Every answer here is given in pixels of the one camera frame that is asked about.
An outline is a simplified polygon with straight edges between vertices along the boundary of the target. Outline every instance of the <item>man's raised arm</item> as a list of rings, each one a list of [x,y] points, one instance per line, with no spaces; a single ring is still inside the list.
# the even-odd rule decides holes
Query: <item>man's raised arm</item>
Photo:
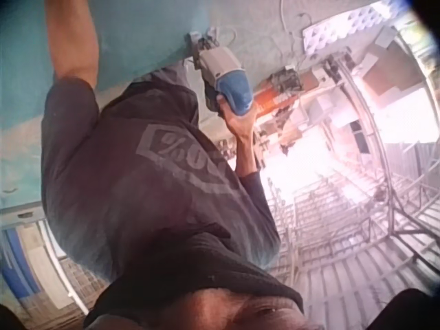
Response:
[[[56,77],[81,78],[95,88],[99,46],[88,0],[45,0],[45,11]]]

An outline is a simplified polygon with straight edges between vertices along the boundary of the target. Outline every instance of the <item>man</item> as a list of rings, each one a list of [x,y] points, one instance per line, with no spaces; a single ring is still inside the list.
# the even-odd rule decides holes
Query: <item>man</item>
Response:
[[[56,82],[42,122],[43,207],[60,246],[111,284],[89,329],[315,329],[264,272],[280,243],[252,150],[255,107],[221,108],[235,172],[197,128],[182,64],[147,74],[99,114],[87,0],[47,0]]]

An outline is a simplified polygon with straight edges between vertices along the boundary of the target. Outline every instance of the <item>power cord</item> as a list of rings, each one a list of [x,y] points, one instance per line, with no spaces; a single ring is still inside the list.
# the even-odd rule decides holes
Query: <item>power cord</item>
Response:
[[[307,12],[300,12],[297,15],[295,15],[295,17],[300,17],[300,18],[307,17],[309,19],[309,25],[311,25],[313,23],[313,20],[312,20],[310,14],[307,13]],[[271,42],[275,45],[276,49],[278,50],[278,52],[280,54],[280,61],[281,61],[282,65],[286,65],[286,64],[289,64],[288,63],[289,61],[294,60],[296,58],[296,52],[295,52],[295,49],[294,49],[295,48],[295,43],[296,43],[295,42],[295,38],[300,39],[300,40],[302,40],[302,38],[300,38],[299,36],[296,36],[294,34],[294,32],[290,31],[287,28],[287,24],[285,22],[285,15],[284,15],[284,0],[280,0],[280,20],[281,20],[281,24],[283,26],[283,31],[289,36],[289,39],[290,39],[290,52],[289,52],[289,54],[287,56],[287,60],[286,61],[285,61],[284,51],[281,49],[281,47],[279,46],[279,44],[276,42],[275,38],[272,35],[257,32],[255,30],[247,28],[247,27],[245,27],[243,25],[221,25],[221,26],[217,27],[217,38],[218,38],[219,30],[221,28],[229,29],[233,33],[232,40],[226,45],[226,47],[231,46],[236,41],[236,39],[237,39],[237,37],[239,35],[237,30],[236,30],[237,28],[246,30],[246,31],[248,31],[250,33],[253,33],[253,34],[258,35],[258,36],[263,37],[263,38],[268,38],[268,39],[271,40]],[[307,58],[307,55],[305,53],[304,54],[304,58],[302,60],[298,60],[297,61],[297,63],[295,64],[295,70],[296,71],[299,70],[300,66],[304,63],[306,58]]]

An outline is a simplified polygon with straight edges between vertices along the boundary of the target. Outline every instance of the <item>printed logo on shirt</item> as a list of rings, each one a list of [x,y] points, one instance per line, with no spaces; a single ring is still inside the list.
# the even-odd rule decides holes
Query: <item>printed logo on shirt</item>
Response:
[[[187,130],[178,126],[150,124],[143,132],[136,153],[212,194],[240,194],[238,182],[228,180],[228,163],[220,153],[207,153]]]

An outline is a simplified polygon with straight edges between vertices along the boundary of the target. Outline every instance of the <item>blue handle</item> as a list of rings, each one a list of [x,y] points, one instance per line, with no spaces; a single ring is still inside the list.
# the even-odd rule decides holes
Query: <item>blue handle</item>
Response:
[[[215,90],[225,96],[236,115],[243,116],[250,110],[254,93],[243,70],[231,71],[220,77]]]

